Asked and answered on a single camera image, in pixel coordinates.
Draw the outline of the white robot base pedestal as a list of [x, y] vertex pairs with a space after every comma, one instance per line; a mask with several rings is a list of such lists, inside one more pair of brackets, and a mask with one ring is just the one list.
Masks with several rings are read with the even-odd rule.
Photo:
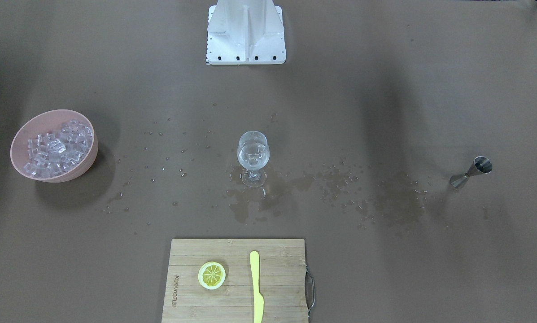
[[283, 11], [272, 0], [219, 0], [207, 18], [207, 64], [286, 62]]

